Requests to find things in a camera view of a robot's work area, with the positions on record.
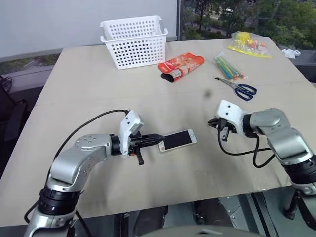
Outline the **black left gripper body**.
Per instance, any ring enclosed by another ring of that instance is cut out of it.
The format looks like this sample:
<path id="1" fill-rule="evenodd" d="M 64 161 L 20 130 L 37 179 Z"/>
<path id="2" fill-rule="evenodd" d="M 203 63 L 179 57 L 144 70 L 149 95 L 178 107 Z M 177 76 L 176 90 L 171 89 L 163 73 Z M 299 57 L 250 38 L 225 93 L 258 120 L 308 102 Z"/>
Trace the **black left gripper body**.
<path id="1" fill-rule="evenodd" d="M 140 148 L 145 147 L 148 137 L 148 135 L 141 135 L 140 133 L 129 136 L 130 145 L 128 149 L 128 155 L 137 156 L 139 165 L 144 165 L 144 160 L 141 155 Z"/>

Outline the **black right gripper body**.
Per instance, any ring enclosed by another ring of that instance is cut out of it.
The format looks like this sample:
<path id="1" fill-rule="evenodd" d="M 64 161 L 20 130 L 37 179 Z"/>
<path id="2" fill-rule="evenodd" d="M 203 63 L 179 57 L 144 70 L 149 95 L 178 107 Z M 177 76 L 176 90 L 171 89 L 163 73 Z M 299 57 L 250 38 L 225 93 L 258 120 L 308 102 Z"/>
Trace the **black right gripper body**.
<path id="1" fill-rule="evenodd" d="M 223 118 L 218 119 L 217 130 L 221 141 L 227 141 L 230 133 L 234 133 L 234 126 Z"/>

